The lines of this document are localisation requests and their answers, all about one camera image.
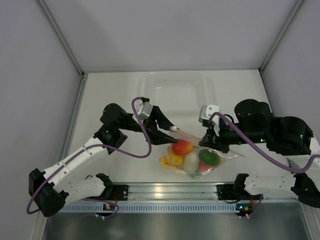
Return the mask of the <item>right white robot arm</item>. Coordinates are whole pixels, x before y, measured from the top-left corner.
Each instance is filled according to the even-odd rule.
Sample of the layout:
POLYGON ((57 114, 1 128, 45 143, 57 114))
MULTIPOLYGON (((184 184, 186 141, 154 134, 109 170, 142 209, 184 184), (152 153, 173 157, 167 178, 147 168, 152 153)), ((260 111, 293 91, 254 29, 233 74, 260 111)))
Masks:
POLYGON ((231 195, 280 195, 313 207, 320 206, 320 144, 298 117, 276 117, 266 102, 245 99, 234 108, 238 122, 216 105, 203 105, 199 122, 207 128, 201 147, 228 153, 231 145, 250 145, 260 156, 288 171, 287 176, 239 173, 231 195))

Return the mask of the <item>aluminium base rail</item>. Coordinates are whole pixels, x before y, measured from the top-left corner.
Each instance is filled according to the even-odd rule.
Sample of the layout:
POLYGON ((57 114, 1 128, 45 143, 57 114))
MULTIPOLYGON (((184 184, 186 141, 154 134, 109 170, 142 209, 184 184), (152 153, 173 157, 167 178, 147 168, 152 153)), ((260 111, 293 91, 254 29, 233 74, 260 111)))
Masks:
POLYGON ((119 201, 209 201, 258 200, 261 195, 272 199, 298 199, 283 178, 272 186, 253 183, 248 190, 236 190, 231 182, 174 182, 174 183, 115 183, 114 191, 119 201))

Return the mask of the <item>pink fake peach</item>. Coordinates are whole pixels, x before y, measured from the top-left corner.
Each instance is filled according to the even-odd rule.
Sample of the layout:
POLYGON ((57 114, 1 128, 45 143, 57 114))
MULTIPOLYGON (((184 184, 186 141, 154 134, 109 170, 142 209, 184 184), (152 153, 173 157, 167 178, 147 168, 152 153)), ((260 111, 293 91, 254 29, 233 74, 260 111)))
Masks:
POLYGON ((206 164, 203 161, 200 161, 198 164, 197 171, 201 174, 207 174, 207 173, 211 172, 214 168, 215 168, 215 166, 212 166, 212 165, 206 164))

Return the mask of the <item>clear zip top bag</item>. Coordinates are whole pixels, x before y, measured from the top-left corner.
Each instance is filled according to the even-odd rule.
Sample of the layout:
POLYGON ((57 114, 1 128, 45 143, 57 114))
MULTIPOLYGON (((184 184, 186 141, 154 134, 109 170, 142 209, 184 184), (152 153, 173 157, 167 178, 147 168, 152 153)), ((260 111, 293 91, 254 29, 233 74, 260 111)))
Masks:
POLYGON ((159 158, 159 166, 177 174, 199 179, 219 168, 225 162, 235 160, 244 155, 230 150, 227 153, 199 146, 200 138, 172 127, 169 135, 177 143, 168 145, 159 158))

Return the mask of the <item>yellow fake banana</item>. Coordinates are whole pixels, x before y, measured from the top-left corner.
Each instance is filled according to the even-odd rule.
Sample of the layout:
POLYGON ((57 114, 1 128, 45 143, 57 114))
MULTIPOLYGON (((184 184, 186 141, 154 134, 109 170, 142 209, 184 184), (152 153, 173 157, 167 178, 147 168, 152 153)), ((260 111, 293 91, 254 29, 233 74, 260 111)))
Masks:
POLYGON ((166 156, 162 156, 160 159, 159 159, 159 165, 162 167, 162 168, 166 168, 166 169, 171 169, 171 168, 174 168, 174 166, 169 162, 168 158, 166 156))

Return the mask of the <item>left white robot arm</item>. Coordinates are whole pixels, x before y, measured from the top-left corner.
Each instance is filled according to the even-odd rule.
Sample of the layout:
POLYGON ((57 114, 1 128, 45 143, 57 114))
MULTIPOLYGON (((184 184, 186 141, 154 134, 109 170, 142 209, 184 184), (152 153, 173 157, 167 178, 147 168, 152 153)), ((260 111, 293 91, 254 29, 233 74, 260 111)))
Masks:
POLYGON ((135 108, 137 98, 132 100, 132 113, 126 112, 116 103, 108 104, 102 113, 100 129, 78 150, 44 170, 38 168, 28 177, 28 193, 31 197, 26 212, 31 205, 44 217, 57 214, 66 204, 80 200, 107 201, 115 198, 115 185, 104 173, 89 174, 87 171, 98 160, 105 160, 112 153, 144 159, 152 152, 152 146, 177 143, 177 139, 164 133, 176 132, 178 128, 149 99, 140 97, 140 108, 135 108), (127 140, 122 130, 143 133, 148 144, 148 152, 137 155, 121 150, 127 140))

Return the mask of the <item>red fake apple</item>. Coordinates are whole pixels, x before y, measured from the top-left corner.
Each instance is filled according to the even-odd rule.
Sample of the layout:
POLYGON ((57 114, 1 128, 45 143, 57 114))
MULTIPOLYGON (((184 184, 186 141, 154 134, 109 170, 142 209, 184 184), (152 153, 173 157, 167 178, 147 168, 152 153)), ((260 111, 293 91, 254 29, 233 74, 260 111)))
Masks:
POLYGON ((194 150, 194 145, 186 140, 179 139, 177 143, 171 145, 172 152, 176 155, 183 156, 194 150))

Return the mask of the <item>orange fake mango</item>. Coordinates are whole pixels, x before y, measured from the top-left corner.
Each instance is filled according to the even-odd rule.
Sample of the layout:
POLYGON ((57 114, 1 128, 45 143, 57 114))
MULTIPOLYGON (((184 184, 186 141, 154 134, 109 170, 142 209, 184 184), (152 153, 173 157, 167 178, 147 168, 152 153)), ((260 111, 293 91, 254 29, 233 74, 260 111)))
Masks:
POLYGON ((180 167, 183 165, 184 156, 175 154, 170 146, 167 147, 167 154, 171 165, 175 167, 180 167))

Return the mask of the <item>green fake avocado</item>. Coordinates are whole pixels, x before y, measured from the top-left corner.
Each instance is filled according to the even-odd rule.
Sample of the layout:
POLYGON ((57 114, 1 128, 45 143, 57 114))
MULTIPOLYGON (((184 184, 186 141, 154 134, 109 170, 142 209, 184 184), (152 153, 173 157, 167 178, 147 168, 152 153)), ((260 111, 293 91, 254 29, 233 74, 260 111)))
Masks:
POLYGON ((199 159, 210 166, 218 166, 220 164, 220 156, 214 151, 209 151, 207 149, 202 149, 198 153, 199 159))

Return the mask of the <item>clear plastic perforated bin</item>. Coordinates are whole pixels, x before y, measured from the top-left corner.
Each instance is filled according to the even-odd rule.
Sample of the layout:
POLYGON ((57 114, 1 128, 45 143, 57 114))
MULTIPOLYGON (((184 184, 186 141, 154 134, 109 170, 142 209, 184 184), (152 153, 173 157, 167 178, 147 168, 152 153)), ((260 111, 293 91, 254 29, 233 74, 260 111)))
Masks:
POLYGON ((138 82, 137 95, 150 99, 166 115, 200 113, 203 105, 216 105, 214 84, 198 71, 148 73, 138 82))

